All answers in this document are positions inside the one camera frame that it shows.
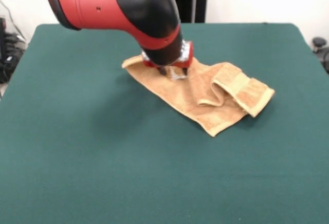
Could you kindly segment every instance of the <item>green felt surface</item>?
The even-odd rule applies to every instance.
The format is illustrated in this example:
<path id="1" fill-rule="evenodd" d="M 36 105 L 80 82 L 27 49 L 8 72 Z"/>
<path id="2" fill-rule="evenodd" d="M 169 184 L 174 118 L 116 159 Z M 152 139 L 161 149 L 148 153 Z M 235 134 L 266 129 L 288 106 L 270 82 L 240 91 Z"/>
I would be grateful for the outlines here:
<path id="1" fill-rule="evenodd" d="M 276 90 L 211 138 L 136 83 L 119 31 L 37 28 L 0 103 L 1 224 L 329 222 L 329 79 L 290 24 L 183 25 Z"/>

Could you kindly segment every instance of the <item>floor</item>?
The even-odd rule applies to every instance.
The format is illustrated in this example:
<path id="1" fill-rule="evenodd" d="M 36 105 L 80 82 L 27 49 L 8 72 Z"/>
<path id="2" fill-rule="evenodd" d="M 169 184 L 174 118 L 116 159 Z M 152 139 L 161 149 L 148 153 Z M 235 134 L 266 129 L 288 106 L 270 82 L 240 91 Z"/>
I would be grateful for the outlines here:
<path id="1" fill-rule="evenodd" d="M 8 84 L 0 84 L 0 93 L 1 93 L 2 97 L 4 96 L 7 86 L 8 86 Z"/>

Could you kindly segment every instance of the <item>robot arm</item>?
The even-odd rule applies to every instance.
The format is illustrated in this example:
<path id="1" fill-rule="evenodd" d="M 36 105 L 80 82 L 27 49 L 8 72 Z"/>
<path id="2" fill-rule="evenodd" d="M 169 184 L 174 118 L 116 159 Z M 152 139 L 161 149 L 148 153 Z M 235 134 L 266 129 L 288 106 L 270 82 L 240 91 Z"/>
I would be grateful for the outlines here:
<path id="1" fill-rule="evenodd" d="M 140 45 L 146 66 L 177 66 L 187 73 L 193 44 L 182 39 L 175 0 L 48 1 L 64 27 L 125 31 Z"/>

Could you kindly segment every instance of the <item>white wall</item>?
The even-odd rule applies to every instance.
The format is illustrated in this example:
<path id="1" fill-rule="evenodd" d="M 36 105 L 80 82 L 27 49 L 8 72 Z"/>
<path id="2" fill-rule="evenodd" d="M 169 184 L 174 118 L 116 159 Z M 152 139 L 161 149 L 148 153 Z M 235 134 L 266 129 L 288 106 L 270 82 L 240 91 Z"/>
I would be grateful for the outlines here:
<path id="1" fill-rule="evenodd" d="M 16 25 L 31 39 L 37 25 L 57 23 L 47 0 L 2 0 Z M 8 15 L 0 5 L 0 15 Z M 208 0 L 206 22 L 291 22 L 310 44 L 329 40 L 329 0 Z"/>
<path id="2" fill-rule="evenodd" d="M 206 22 L 290 22 L 329 41 L 329 0 L 208 0 Z"/>

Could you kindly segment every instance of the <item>towel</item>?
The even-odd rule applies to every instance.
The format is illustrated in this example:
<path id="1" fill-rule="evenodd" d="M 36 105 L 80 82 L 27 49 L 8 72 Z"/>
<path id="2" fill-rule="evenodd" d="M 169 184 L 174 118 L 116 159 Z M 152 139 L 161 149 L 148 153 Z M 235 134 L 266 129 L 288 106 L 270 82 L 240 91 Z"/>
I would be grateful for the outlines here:
<path id="1" fill-rule="evenodd" d="M 125 60 L 122 68 L 212 137 L 246 115 L 256 117 L 275 93 L 228 62 L 208 66 L 194 58 L 187 77 L 179 80 L 181 69 L 160 75 L 156 68 L 144 66 L 141 55 Z"/>

